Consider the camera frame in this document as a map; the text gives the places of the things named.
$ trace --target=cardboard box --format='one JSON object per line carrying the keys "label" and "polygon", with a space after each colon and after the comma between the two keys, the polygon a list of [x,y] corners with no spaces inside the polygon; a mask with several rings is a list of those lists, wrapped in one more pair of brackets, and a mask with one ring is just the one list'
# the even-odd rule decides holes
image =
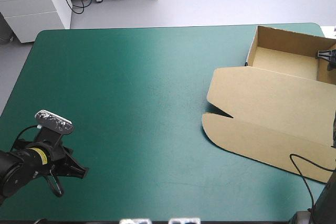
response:
{"label": "cardboard box", "polygon": [[[204,114],[207,136],[225,150],[293,173],[291,153],[334,169],[336,70],[315,58],[329,49],[336,40],[258,26],[246,66],[214,72],[207,99],[233,118]],[[309,178],[330,177],[297,163]]]}

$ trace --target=cardboard box lid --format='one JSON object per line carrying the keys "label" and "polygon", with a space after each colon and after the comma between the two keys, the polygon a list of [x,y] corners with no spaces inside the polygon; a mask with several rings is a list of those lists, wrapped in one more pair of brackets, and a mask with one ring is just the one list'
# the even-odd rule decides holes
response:
{"label": "cardboard box lid", "polygon": [[333,144],[335,85],[255,67],[219,68],[207,99],[242,121]]}
{"label": "cardboard box lid", "polygon": [[[204,130],[216,145],[291,172],[292,152],[335,167],[335,85],[255,67],[219,68],[207,99],[233,117],[203,116]],[[328,172],[303,167],[310,178],[329,178]]]}

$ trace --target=gray floor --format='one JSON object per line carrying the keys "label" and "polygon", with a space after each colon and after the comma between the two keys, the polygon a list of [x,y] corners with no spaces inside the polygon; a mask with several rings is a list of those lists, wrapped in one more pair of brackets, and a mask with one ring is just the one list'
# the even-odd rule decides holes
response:
{"label": "gray floor", "polygon": [[[103,0],[73,15],[71,28],[206,26],[314,22],[336,24],[335,0]],[[32,46],[0,46],[0,113]]]}

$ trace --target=green tabletop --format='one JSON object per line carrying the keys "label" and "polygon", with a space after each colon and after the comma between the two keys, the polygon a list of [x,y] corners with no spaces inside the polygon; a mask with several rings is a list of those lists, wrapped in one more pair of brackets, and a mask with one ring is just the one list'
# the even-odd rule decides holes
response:
{"label": "green tabletop", "polygon": [[[323,36],[316,24],[271,26]],[[244,65],[255,28],[40,33],[0,117],[0,149],[46,109],[73,122],[64,145],[90,171],[61,178],[62,198],[30,182],[0,219],[287,220],[306,210],[299,176],[221,150],[202,130],[213,71]],[[317,198],[323,185],[309,183]]]}

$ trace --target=yellow band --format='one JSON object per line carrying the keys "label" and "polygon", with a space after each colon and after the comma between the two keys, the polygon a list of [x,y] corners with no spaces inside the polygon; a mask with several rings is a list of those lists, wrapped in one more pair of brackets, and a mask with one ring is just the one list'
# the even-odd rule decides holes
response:
{"label": "yellow band", "polygon": [[42,159],[42,164],[45,165],[48,163],[48,159],[47,159],[47,155],[39,148],[29,148],[30,150],[33,150],[35,152],[38,153],[38,155],[40,155],[41,159]]}

